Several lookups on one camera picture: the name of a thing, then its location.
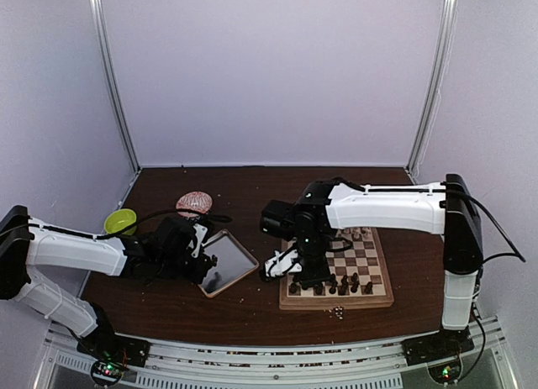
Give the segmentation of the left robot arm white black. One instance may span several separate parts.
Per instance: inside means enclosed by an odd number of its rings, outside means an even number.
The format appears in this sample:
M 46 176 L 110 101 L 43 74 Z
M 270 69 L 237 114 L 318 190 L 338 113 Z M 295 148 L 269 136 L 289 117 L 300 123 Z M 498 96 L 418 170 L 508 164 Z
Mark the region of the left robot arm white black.
M 201 283 L 217 264 L 216 256 L 203 250 L 208 234 L 231 217 L 186 208 L 149 217 L 161 221 L 147 234 L 129 235 L 123 227 L 97 235 L 47 224 L 31 217 L 25 206 L 12 207 L 1 220 L 1 298 L 22 302 L 63 324 L 97 356 L 112 359 L 123 345 L 104 310 L 66 292 L 38 268 L 53 265 L 147 282 L 183 277 Z

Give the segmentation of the wooden chess board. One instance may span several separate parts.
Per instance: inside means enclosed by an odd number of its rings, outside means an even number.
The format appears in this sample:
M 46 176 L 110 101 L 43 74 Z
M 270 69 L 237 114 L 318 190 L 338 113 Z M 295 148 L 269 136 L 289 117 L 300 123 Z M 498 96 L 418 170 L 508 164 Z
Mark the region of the wooden chess board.
M 337 309 L 389 308 L 394 303 L 388 267 L 376 229 L 340 230 L 337 235 L 353 244 L 345 249 L 342 241 L 331 244 L 326 254 L 333 282 L 303 289 L 287 276 L 280 280 L 279 308 L 283 311 L 329 311 Z

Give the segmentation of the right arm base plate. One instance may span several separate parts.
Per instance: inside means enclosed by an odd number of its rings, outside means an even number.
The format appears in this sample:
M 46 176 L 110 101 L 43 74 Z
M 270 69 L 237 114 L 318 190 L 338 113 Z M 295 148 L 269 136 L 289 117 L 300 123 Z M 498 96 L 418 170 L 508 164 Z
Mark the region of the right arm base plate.
M 475 348 L 471 339 L 437 335 L 406 339 L 401 345 L 408 366 L 443 360 Z

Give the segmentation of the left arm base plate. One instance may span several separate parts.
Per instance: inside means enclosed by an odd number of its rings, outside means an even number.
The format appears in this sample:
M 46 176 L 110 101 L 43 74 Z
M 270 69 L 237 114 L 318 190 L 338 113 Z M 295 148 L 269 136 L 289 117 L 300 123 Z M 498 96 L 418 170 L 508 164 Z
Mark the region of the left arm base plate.
M 88 338 L 76 338 L 76 350 L 96 360 L 122 367 L 144 367 L 150 352 L 150 342 L 126 336 L 115 336 L 111 342 L 94 344 Z

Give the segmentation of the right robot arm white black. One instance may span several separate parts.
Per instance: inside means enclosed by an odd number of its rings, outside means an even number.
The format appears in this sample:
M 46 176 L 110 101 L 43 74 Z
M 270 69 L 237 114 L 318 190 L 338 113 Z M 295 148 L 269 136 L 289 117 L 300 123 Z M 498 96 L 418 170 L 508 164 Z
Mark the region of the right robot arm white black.
M 327 253 L 338 231 L 360 227 L 417 231 L 442 237 L 444 298 L 440 330 L 431 349 L 446 357 L 468 336 L 475 287 L 485 263 L 482 218 L 509 246 L 509 257 L 525 258 L 498 220 L 468 191 L 463 178 L 448 174 L 424 185 L 360 185 L 336 177 L 313 181 L 295 202 L 271 200 L 261 211 L 260 230 L 290 243 L 265 261 L 265 280 L 297 277 L 306 288 L 330 281 Z

